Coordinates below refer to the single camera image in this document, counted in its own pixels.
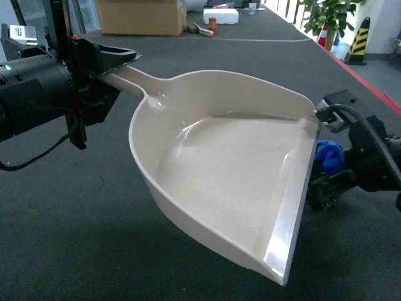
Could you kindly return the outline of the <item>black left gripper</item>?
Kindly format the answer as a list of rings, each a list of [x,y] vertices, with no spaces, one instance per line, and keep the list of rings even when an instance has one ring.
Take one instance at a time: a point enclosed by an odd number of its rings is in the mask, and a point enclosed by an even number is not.
[[[105,121],[117,100],[120,90],[90,78],[90,43],[73,33],[68,1],[44,1],[48,48],[67,69],[72,81],[72,111],[67,126],[72,130],[70,142],[86,149],[86,127]],[[142,54],[128,48],[99,44],[96,72],[106,74],[141,58]]]

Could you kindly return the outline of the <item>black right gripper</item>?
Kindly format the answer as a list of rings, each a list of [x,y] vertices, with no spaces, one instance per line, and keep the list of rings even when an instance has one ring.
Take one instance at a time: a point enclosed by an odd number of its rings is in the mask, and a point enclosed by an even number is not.
[[[384,123],[375,115],[369,116],[367,121],[383,141],[397,167],[400,167],[400,137],[387,134]],[[308,183],[307,201],[314,213],[333,208],[340,196],[356,185],[368,192],[400,190],[388,161],[374,144],[363,123],[352,123],[348,136],[352,147],[346,151],[346,158],[356,173],[342,171],[329,176],[326,172],[319,172],[312,175]]]

